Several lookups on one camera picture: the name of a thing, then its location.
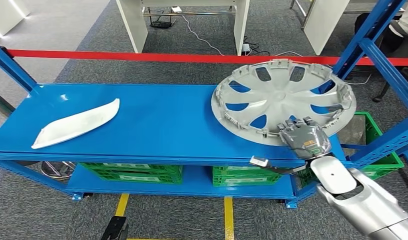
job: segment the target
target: cable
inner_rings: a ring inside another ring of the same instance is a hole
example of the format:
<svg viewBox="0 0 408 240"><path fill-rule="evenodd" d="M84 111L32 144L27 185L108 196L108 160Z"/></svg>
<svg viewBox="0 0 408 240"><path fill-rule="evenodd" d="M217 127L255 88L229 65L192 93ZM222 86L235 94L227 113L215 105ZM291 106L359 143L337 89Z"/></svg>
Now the cable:
<svg viewBox="0 0 408 240"><path fill-rule="evenodd" d="M182 16L182 17L183 17L183 19L185 19L185 21L188 23L188 29L189 29L189 31L190 31L191 33L195 34L195 36L196 36L196 38L197 38L198 40L201 40L201 41L203 41L203 42L206 42L206 43L208 44L208 46L210 46L211 48L217 50L218 53L219 53L221 56L224 56L224 54L222 54L222 53L220 52L220 50L218 50L218 48L212 46L211 43L209 43L207 40L204 40L204 39L200 38L196 32L192 31L192 29L191 29L190 26L189 26L189 21L185 18L185 16Z"/></svg>
<svg viewBox="0 0 408 240"><path fill-rule="evenodd" d="M275 55L275 56L281 56L281 55L285 55L285 54L295 54L295 55L297 55L297 56L303 57L301 54L296 53L296 52L294 52L294 51L282 52L282 53L279 53L279 54L277 54L277 55Z"/></svg>
<svg viewBox="0 0 408 240"><path fill-rule="evenodd" d="M372 77L372 75L370 74L370 76L367 78L367 80L365 82L359 82L359 83L352 83L352 82L346 82L346 81L344 81L344 82L346 82L349 85L363 85L363 84L368 83L371 77Z"/></svg>
<svg viewBox="0 0 408 240"><path fill-rule="evenodd" d="M257 50L260 47L259 43L253 43L253 42L249 42L247 41L248 37L244 36L244 40L243 43L248 44L249 48L251 49L251 51L254 51L254 54L248 54L246 56L254 56L254 55L258 55L258 54L262 54L262 53L267 53L268 56L270 56L270 52L269 51L259 51Z"/></svg>

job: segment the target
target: red barrier rope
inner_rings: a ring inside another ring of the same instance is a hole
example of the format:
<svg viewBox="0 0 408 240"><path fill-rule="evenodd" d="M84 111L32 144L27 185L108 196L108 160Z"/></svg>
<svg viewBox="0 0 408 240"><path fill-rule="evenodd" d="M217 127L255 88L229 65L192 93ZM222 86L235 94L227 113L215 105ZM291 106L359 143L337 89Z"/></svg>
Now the red barrier rope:
<svg viewBox="0 0 408 240"><path fill-rule="evenodd" d="M291 59L303 63L334 65L336 56L233 56L233 55L195 55L195 54L162 54L162 53L132 53L132 52L101 52L101 51L47 51L47 50L17 50L8 52L14 57L50 58L50 59L86 59L86 60L125 60L140 62L171 62L171 63L208 63L208 64L256 64L271 59ZM389 58L394 66L408 66L408 58ZM357 65L370 65L368 58L362 58Z"/></svg>

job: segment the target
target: white table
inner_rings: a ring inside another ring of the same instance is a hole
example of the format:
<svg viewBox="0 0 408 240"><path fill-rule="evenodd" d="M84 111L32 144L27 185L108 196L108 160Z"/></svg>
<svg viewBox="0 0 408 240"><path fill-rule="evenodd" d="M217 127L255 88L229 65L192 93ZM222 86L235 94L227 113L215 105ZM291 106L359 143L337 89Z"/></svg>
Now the white table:
<svg viewBox="0 0 408 240"><path fill-rule="evenodd" d="M171 6L235 6L235 36L236 52L242 52L246 20L250 0L117 0L117 5L126 26L127 33L135 53L141 53L148 35L142 9L144 7L171 7Z"/></svg>

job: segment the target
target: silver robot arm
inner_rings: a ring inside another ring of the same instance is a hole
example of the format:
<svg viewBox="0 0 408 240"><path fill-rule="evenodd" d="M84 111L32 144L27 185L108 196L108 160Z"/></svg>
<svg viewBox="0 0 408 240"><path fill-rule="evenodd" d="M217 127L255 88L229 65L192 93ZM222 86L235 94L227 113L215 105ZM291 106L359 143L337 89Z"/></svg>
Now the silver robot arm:
<svg viewBox="0 0 408 240"><path fill-rule="evenodd" d="M375 181L332 156L313 160L310 168L320 181L318 194L360 233L374 240L408 240L408 213ZM352 193L357 186L361 191Z"/></svg>
<svg viewBox="0 0 408 240"><path fill-rule="evenodd" d="M251 164L281 174L310 167L320 182L318 194L359 232L374 240L408 240L408 213L375 181L355 168L346 169L329 155L331 143L318 123L306 117L287 120L278 127L283 142L306 164L285 170L271 167L268 160L257 157L251 159Z"/></svg>

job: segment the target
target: blue metal shelf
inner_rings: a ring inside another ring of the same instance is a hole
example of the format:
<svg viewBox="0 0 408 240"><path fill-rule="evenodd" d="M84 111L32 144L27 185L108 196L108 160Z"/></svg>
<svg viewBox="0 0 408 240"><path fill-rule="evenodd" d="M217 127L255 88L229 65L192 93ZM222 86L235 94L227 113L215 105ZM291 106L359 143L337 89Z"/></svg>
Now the blue metal shelf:
<svg viewBox="0 0 408 240"><path fill-rule="evenodd" d="M291 177L285 175L274 185L213 187L211 168L184 166L182 184L134 183L101 180L91 171L78 165L67 190L82 193L131 193L141 195L240 197L265 199L294 199Z"/></svg>
<svg viewBox="0 0 408 240"><path fill-rule="evenodd" d="M344 79L367 54L408 107L408 82L375 46L374 41L405 0L379 0L356 33L333 72ZM234 196L286 200L286 207L315 193L316 183L296 188L295 179L282 177L273 186L212 187L199 165L246 166L252 155L278 167L303 161L286 147L253 143L225 130L210 108L211 85L37 84L0 48L0 68L29 92L0 128L0 167L80 200L83 193L136 193L186 196ZM30 148L40 129L51 121L120 98L117 116L105 125L54 146ZM408 118L345 158L336 136L333 152L346 167L362 168L397 151L408 158ZM78 166L68 185L41 175L15 161L72 161L188 165L184 183L159 185L102 181Z"/></svg>
<svg viewBox="0 0 408 240"><path fill-rule="evenodd" d="M38 85L0 128L0 160L246 166L249 158L256 155L271 159L278 167L303 165L304 161L285 146L254 143L222 127L209 102L214 88L156 84ZM105 125L50 147L36 150L30 147L49 122L115 98L120 99L119 112ZM337 137L331 140L333 153L345 161Z"/></svg>

